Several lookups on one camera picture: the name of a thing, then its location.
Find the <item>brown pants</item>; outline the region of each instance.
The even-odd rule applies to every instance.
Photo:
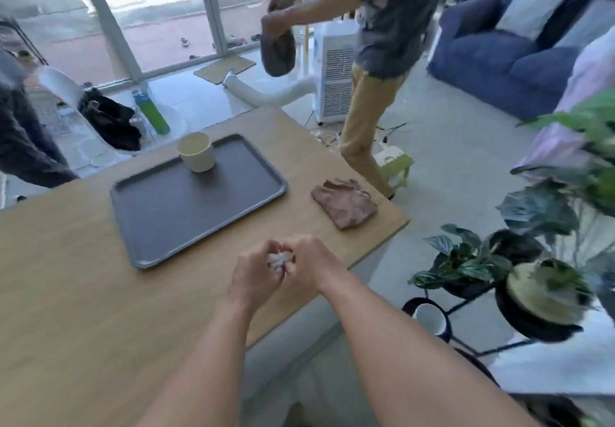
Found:
[[[384,111],[395,101],[395,95],[408,74],[391,79],[368,76],[358,65],[352,67],[352,100],[350,112],[340,139],[340,153],[354,168],[385,197],[395,191],[380,173],[372,156],[372,142],[376,125]]]

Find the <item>door mat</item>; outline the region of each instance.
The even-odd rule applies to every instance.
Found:
[[[239,74],[255,64],[256,62],[248,58],[239,55],[231,55],[195,71],[194,74],[206,81],[210,81],[212,84],[219,84],[225,79],[226,74],[231,69],[235,71],[235,74]]]

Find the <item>dark pants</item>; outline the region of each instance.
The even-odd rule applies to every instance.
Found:
[[[0,87],[0,171],[48,188],[79,178],[42,126],[23,88]]]

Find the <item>person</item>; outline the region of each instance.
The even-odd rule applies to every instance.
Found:
[[[25,182],[54,188],[79,177],[30,104],[23,81],[28,52],[16,57],[0,48],[0,171]]]
[[[278,275],[268,268],[267,254],[284,250],[295,257]],[[137,427],[237,424],[248,327],[282,281],[329,301],[383,426],[538,426],[450,346],[363,285],[319,239],[303,236],[269,240],[239,256],[226,298]]]
[[[439,0],[272,0],[262,19],[272,38],[298,24],[314,24],[364,7],[352,68],[353,94],[340,138],[348,164],[392,198],[394,190],[372,156],[378,120],[391,105],[423,49],[422,37]]]

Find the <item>paper cup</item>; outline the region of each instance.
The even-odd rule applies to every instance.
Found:
[[[211,139],[205,133],[192,133],[177,144],[177,151],[187,167],[195,173],[210,170],[216,164]]]
[[[447,329],[446,317],[433,304],[421,304],[416,308],[413,317],[421,327],[432,335],[442,335]]]

